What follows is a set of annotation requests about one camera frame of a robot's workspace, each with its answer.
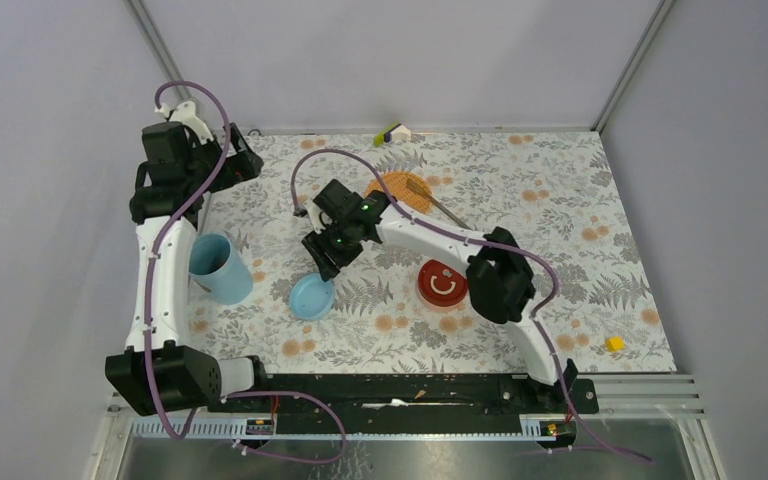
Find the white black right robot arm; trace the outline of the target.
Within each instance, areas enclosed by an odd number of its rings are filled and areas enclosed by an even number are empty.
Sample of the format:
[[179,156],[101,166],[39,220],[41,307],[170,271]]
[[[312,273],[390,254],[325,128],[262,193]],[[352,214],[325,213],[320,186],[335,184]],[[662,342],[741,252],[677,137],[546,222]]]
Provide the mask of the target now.
[[473,310],[501,326],[523,358],[535,402],[557,412],[573,398],[578,373],[562,361],[531,302],[532,263],[540,259],[522,250],[501,227],[489,233],[457,229],[374,191],[362,197],[337,180],[330,181],[294,214],[310,220],[313,230],[302,244],[324,281],[335,278],[363,251],[366,242],[403,247],[442,263],[462,275]]

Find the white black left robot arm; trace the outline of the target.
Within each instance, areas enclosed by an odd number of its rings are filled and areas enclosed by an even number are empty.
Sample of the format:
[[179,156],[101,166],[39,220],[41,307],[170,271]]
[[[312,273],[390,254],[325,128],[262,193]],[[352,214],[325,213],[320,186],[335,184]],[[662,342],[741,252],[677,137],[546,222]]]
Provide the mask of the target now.
[[235,123],[224,128],[230,143],[198,139],[179,121],[142,131],[146,159],[137,169],[129,201],[138,240],[138,287],[125,349],[105,360],[105,376],[140,416],[209,406],[218,401],[219,362],[189,344],[189,263],[205,192],[257,178],[262,159]]

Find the dark red lid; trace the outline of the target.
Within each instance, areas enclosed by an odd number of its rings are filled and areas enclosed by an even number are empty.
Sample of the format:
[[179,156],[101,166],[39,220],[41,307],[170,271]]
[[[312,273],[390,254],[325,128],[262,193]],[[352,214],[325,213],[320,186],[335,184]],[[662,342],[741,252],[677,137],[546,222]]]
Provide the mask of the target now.
[[420,267],[416,291],[419,300],[435,311],[463,310],[466,307],[466,278],[437,260],[429,260]]

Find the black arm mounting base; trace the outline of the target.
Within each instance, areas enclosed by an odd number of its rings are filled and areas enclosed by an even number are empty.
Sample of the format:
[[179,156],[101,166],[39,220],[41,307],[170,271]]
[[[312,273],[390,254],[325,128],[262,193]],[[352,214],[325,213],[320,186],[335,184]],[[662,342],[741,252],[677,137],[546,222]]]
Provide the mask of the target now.
[[280,434],[518,434],[522,415],[599,410],[594,384],[569,364],[560,384],[526,375],[268,374],[255,369],[250,397],[227,400],[231,377],[210,380],[203,403],[212,412],[263,414]]

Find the light blue lid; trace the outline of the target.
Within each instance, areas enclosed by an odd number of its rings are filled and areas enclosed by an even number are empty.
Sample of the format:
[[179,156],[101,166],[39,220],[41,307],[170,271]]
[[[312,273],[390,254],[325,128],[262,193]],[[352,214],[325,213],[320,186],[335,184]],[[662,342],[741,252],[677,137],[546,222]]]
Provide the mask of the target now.
[[302,320],[318,320],[332,308],[335,299],[331,280],[323,281],[318,273],[301,278],[292,288],[289,307]]

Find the metal serving tongs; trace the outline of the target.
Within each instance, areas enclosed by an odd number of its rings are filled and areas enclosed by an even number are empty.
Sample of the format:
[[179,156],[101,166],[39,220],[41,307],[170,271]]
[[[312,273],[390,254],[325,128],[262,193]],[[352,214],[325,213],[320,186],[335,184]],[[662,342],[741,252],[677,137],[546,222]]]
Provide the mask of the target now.
[[462,219],[457,217],[452,211],[450,211],[442,203],[440,203],[429,191],[424,189],[423,186],[420,185],[418,182],[412,179],[407,179],[406,187],[409,190],[411,190],[413,193],[428,200],[434,207],[440,210],[444,215],[446,215],[450,220],[452,220],[459,227],[467,230],[471,229],[471,227],[468,224],[466,224]]

